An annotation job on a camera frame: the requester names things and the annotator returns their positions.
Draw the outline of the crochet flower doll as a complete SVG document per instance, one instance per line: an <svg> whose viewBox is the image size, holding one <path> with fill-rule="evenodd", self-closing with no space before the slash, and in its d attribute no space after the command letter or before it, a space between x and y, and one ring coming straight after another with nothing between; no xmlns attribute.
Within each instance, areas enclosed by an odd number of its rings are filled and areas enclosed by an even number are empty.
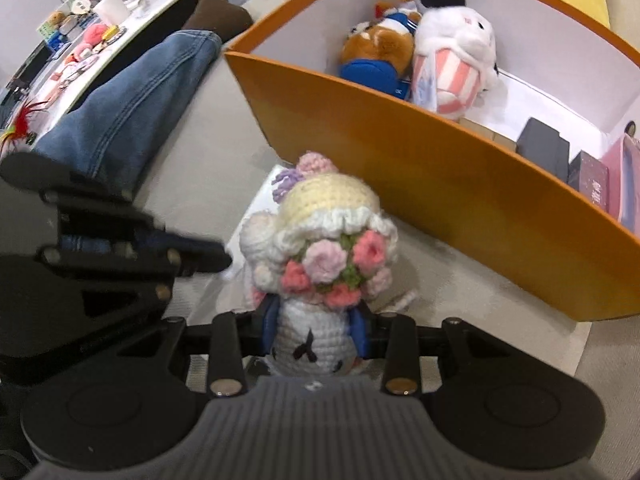
<svg viewBox="0 0 640 480"><path fill-rule="evenodd" d="M362 359L348 311L390 288L397 228L375 192L322 154L303 154L272 184L277 211L251 214L239 234L246 301L258 308L280 296L267 366L286 376L349 373Z"/></svg>

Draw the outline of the dark grey box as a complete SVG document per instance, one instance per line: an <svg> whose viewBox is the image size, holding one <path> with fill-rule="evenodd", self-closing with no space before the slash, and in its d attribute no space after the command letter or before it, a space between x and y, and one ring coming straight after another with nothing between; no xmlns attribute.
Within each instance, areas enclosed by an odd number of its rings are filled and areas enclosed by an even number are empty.
<svg viewBox="0 0 640 480"><path fill-rule="evenodd" d="M562 182L568 178L570 144L559 131L536 118L529 118L516 141L516 152Z"/></svg>

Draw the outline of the brown dog plush toy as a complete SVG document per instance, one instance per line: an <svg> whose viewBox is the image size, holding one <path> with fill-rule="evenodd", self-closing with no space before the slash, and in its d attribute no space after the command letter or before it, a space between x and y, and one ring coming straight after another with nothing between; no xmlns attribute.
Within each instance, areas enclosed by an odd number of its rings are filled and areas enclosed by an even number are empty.
<svg viewBox="0 0 640 480"><path fill-rule="evenodd" d="M340 77L405 101L420 18L414 0L379 1L374 19L350 30L341 50Z"/></svg>

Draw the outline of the white striped plush toy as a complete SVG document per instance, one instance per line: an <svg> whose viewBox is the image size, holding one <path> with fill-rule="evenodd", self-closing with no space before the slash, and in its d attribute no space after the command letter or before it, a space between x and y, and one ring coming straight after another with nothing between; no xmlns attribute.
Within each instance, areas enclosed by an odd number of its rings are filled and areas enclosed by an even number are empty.
<svg viewBox="0 0 640 480"><path fill-rule="evenodd" d="M411 101L458 120L498 81L496 34L466 0L420 0L414 34Z"/></svg>

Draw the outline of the person leg in jeans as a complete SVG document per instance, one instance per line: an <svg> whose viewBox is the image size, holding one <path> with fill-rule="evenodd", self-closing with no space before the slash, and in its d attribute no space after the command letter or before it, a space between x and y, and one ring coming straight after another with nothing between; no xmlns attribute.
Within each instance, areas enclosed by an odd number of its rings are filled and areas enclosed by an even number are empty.
<svg viewBox="0 0 640 480"><path fill-rule="evenodd" d="M174 32L91 92L34 151L115 192L137 194L221 47L208 30Z"/></svg>

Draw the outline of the red feather toy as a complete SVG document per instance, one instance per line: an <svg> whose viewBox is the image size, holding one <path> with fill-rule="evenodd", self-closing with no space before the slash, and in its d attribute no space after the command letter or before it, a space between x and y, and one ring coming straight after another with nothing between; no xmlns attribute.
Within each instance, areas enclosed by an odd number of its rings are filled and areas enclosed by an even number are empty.
<svg viewBox="0 0 640 480"><path fill-rule="evenodd" d="M48 110L47 101L26 100L18 109L9 128L1 133L1 154L5 155L17 148L20 143L32 145L37 133L32 131L32 116Z"/></svg>

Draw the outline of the orange storage box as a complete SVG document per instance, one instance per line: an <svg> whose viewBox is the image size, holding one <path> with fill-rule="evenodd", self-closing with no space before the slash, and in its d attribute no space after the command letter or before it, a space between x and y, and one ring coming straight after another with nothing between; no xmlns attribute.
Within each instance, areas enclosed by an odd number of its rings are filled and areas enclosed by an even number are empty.
<svg viewBox="0 0 640 480"><path fill-rule="evenodd" d="M268 143L318 151L384 208L577 321L639 311L639 241L584 196L450 120L335 76L348 26L375 0L290 0L227 51ZM499 66L611 132L639 93L636 48L561 0L469 0Z"/></svg>

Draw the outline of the brown cardboard box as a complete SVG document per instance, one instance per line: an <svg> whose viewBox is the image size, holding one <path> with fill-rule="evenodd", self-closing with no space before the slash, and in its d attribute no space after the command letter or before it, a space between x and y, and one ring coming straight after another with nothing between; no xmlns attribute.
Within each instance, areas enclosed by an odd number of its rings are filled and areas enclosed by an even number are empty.
<svg viewBox="0 0 640 480"><path fill-rule="evenodd" d="M477 122L472 122L472 120L466 119L464 117L458 120L458 124L461 127L467 128L475 132L479 136L482 136L483 138L491 142L494 142L497 145L502 146L503 148L505 148L510 152L513 152L513 153L516 152L516 143L513 140L507 138L506 136L502 136L501 134L496 133L495 131L492 131L491 129L485 126L480 125Z"/></svg>

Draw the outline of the white marble coffee table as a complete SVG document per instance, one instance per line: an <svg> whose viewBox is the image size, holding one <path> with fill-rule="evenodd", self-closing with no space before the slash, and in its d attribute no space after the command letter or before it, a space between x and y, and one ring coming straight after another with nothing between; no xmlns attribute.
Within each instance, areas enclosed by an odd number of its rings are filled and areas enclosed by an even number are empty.
<svg viewBox="0 0 640 480"><path fill-rule="evenodd" d="M118 33L85 61L66 63L79 44L74 41L58 58L47 62L36 73L32 84L18 94L3 128L8 128L25 101L40 105L32 115L32 131L44 136L62 116L78 107L105 81L111 79L154 44L182 26L198 0L128 0L128 18L118 26Z"/></svg>

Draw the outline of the pink plush toy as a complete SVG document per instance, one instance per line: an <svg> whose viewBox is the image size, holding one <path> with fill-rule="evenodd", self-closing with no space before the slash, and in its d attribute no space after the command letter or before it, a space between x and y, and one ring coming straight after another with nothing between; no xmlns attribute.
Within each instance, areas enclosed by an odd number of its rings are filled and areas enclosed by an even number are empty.
<svg viewBox="0 0 640 480"><path fill-rule="evenodd" d="M82 35L81 42L73 50L74 60L80 61L82 52L85 50L92 50L95 46L100 44L103 40L103 35L109 28L110 26L102 22L89 25Z"/></svg>

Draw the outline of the white paper roll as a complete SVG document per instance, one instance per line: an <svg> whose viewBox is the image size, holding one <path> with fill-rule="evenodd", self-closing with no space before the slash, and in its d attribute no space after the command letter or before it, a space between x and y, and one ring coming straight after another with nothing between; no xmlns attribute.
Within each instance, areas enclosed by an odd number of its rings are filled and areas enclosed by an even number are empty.
<svg viewBox="0 0 640 480"><path fill-rule="evenodd" d="M120 25L130 17L131 11L122 0L100 0L93 12L107 25Z"/></svg>

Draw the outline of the brown sock foot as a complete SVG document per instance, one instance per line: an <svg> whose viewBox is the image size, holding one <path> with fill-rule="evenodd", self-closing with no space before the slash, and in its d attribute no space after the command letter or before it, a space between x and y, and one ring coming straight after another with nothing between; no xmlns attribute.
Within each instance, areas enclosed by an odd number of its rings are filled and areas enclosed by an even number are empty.
<svg viewBox="0 0 640 480"><path fill-rule="evenodd" d="M247 10L229 0L198 0L182 28L213 32L225 44L246 32L253 23Z"/></svg>

